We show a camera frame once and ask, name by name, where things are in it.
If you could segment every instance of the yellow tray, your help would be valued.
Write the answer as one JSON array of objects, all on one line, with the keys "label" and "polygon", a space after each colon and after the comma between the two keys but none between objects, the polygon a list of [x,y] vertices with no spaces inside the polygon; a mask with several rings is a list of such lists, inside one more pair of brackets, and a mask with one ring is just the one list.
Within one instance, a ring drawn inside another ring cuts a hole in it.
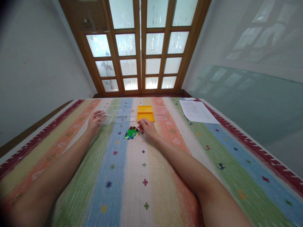
[{"label": "yellow tray", "polygon": [[139,121],[142,118],[146,118],[151,122],[155,122],[152,106],[138,106],[137,121]]},{"label": "yellow tray", "polygon": [[153,113],[138,113],[137,121],[139,121],[142,118],[146,118],[147,120],[149,120],[151,122],[155,122]]},{"label": "yellow tray", "polygon": [[153,114],[152,106],[138,106],[138,114]]}]

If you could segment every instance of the white paper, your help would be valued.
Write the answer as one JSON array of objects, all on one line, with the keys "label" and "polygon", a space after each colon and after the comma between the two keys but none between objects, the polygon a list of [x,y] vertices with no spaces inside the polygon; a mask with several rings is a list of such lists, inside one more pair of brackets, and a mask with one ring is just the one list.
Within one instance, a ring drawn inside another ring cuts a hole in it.
[{"label": "white paper", "polygon": [[189,100],[196,100],[195,98],[184,98],[185,100],[189,101]]},{"label": "white paper", "polygon": [[179,102],[183,109],[185,117],[189,121],[220,124],[202,102],[183,100],[179,100]]}]

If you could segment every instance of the blue stripe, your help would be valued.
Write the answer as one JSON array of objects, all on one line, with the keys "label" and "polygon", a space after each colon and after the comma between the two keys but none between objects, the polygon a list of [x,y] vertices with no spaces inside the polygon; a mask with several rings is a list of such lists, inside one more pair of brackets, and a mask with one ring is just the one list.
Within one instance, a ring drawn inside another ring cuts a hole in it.
[{"label": "blue stripe", "polygon": [[[285,188],[275,176],[271,175],[265,166],[255,160],[255,157],[250,154],[250,151],[242,148],[219,125],[207,123],[204,125],[213,133],[213,135],[226,148],[226,150],[228,150],[239,162],[239,164],[245,169],[256,184],[258,184],[259,187],[266,193],[271,201],[279,207],[288,220],[293,224],[303,226],[302,202],[291,194],[290,191]],[[269,183],[263,180],[262,176],[269,179]],[[287,204],[286,200],[290,201],[292,206]]]},{"label": "blue stripe", "polygon": [[[131,109],[132,98],[123,98],[119,110]],[[130,127],[130,122],[113,123],[113,129],[107,144],[95,189],[86,210],[83,226],[119,226],[122,206],[122,190],[124,184],[124,167],[126,164],[126,150],[128,141],[124,140],[125,132]]]}]

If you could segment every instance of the table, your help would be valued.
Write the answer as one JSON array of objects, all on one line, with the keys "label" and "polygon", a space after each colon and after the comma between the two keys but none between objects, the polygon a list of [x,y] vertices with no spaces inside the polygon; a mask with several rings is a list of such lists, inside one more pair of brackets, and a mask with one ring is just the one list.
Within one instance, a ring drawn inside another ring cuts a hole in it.
[{"label": "table", "polygon": [[[303,226],[302,180],[239,126],[200,99],[221,123],[190,122],[183,98],[74,100],[0,159],[0,187],[10,209],[31,183],[84,133],[102,104],[114,109],[166,106],[159,134],[204,164],[254,226]],[[200,226],[201,211],[163,154],[145,134],[123,140],[136,122],[102,125],[69,185],[52,226]]]}]

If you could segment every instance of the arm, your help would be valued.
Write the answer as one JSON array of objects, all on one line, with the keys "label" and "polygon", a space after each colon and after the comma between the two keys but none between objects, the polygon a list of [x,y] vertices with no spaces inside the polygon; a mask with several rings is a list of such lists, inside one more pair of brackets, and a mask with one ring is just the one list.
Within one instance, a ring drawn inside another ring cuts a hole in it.
[{"label": "arm", "polygon": [[141,119],[138,123],[139,131],[152,139],[199,197],[205,226],[252,226],[231,194],[203,164],[160,137],[152,122]]},{"label": "arm", "polygon": [[71,180],[92,139],[98,134],[105,116],[94,112],[87,130],[64,154],[33,182],[10,211],[12,226],[43,226],[52,204]]}]

